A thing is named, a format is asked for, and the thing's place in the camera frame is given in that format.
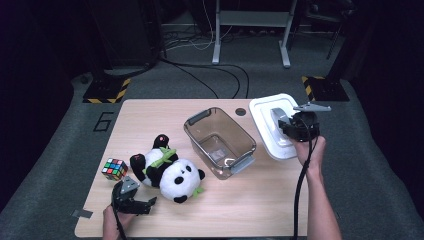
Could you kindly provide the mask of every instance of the panda face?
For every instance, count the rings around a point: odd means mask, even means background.
[[[178,159],[163,173],[160,190],[170,200],[186,196],[189,198],[200,185],[197,167],[187,159]]]

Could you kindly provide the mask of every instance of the panda plush toy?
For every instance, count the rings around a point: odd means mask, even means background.
[[[161,194],[171,201],[183,203],[203,191],[200,183],[205,172],[190,160],[179,158],[168,143],[168,136],[160,134],[148,153],[130,158],[130,165],[143,184],[159,188]]]

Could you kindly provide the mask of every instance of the rubik's cube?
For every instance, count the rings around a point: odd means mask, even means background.
[[[109,158],[102,169],[103,175],[109,180],[119,181],[127,174],[128,166],[124,161]]]

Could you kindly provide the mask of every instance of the clear plastic container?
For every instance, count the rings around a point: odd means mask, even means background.
[[[218,179],[227,179],[255,161],[255,140],[220,108],[209,108],[189,118],[184,131]]]

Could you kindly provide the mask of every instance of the wooden table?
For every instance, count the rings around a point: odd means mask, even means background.
[[[126,231],[128,237],[277,237],[293,234],[293,202],[301,165],[297,158],[277,161],[266,152],[249,111],[248,99],[127,100],[123,103],[113,132],[99,163],[84,209],[90,219],[78,220],[75,235],[101,237],[103,209],[110,204],[115,181],[100,172],[108,158],[125,160],[147,153],[155,137],[169,136],[169,145],[180,157],[192,160],[206,173],[205,191],[183,204],[165,199],[160,191],[141,184],[136,200],[157,196],[149,215],[135,218]],[[227,180],[219,180],[194,152],[183,130],[184,122],[210,107],[222,108],[256,141],[256,161]],[[244,116],[235,113],[246,109]],[[138,181],[131,169],[128,173]],[[308,192],[306,181],[299,203],[299,235],[306,235]]]

